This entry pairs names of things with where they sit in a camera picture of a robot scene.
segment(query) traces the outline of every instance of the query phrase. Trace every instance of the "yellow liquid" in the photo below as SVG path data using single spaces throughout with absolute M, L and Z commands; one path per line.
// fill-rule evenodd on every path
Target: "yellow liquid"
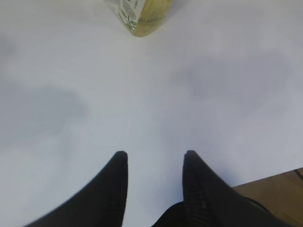
M 135 36 L 146 36 L 161 26 L 164 22 L 174 0 L 147 0 L 139 17 L 137 28 L 133 31 Z

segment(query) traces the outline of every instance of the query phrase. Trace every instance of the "white surface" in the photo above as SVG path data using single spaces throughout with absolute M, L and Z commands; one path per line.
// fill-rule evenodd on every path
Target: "white surface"
M 145 38 L 110 6 L 0 1 L 0 226 L 60 205 L 118 150 L 125 227 L 181 200 L 188 149 L 231 185 L 303 166 L 301 1 L 176 0 Z

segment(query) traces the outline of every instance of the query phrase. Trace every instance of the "wooden surface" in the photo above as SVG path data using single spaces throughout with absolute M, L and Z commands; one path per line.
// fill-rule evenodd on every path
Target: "wooden surface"
M 243 196 L 260 202 L 275 216 L 294 227 L 303 227 L 303 181 L 294 171 L 235 189 Z

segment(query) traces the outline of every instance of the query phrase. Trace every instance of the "glass bottle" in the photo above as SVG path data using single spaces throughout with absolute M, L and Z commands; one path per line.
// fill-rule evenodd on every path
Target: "glass bottle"
M 165 20 L 174 0 L 120 0 L 119 15 L 126 28 L 143 37 Z

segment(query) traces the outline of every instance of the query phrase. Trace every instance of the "bottle label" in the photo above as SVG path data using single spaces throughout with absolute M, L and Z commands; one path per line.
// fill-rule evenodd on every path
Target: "bottle label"
M 120 0 L 119 15 L 128 29 L 135 31 L 146 0 Z

